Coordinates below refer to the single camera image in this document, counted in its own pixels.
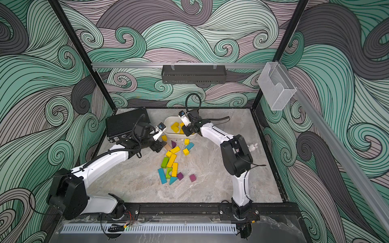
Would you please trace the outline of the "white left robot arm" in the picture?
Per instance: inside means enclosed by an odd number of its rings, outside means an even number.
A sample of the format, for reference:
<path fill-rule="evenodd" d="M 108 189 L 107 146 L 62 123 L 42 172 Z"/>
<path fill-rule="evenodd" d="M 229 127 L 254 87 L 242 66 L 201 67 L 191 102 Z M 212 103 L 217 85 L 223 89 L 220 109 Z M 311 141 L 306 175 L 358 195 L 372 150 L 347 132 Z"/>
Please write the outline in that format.
<path fill-rule="evenodd" d="M 121 198 L 112 193 L 108 197 L 91 195 L 87 193 L 87 188 L 114 166 L 134 156 L 138 150 L 149 147 L 158 153 L 166 144 L 153 137 L 140 144 L 127 138 L 83 165 L 71 170 L 60 169 L 54 174 L 46 202 L 66 220 L 83 214 L 105 214 L 113 220 L 121 220 L 126 211 Z"/>

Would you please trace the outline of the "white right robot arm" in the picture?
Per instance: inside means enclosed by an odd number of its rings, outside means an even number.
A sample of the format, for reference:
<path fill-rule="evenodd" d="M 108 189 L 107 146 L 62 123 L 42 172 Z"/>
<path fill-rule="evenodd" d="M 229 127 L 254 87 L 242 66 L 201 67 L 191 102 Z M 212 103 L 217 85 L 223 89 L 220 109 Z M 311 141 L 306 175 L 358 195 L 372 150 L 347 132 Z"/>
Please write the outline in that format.
<path fill-rule="evenodd" d="M 253 158 L 244 137 L 224 132 L 206 119 L 196 123 L 185 121 L 183 132 L 186 136 L 198 133 L 220 147 L 224 167 L 232 176 L 233 215 L 238 220 L 247 219 L 253 203 L 248 181 Z"/>

